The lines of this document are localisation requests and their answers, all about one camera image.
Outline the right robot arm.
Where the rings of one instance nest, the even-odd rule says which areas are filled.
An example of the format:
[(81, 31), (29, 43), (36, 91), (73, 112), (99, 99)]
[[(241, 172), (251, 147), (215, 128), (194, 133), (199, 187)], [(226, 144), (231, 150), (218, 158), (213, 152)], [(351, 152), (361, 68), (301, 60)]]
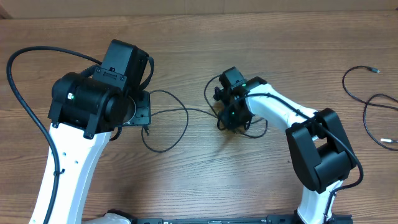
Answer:
[(232, 67), (220, 76), (219, 129), (248, 128), (260, 116), (285, 132), (296, 176), (303, 184), (302, 199), (291, 215), (268, 215), (265, 223), (352, 223), (350, 215), (335, 215), (336, 193), (359, 183), (343, 185), (352, 169), (363, 170), (338, 115), (330, 108), (306, 108), (284, 97), (265, 80), (247, 80)]

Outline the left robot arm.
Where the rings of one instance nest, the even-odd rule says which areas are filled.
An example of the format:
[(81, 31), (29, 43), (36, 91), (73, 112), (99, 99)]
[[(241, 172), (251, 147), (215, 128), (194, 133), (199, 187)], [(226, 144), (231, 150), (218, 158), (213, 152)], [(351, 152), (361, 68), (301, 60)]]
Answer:
[[(49, 129), (60, 171), (50, 152), (31, 223), (81, 223), (91, 180), (116, 128), (151, 123), (150, 96), (143, 79), (154, 59), (135, 45), (112, 40), (101, 65), (88, 74), (70, 72), (52, 88)], [(59, 177), (51, 199), (52, 180)]]

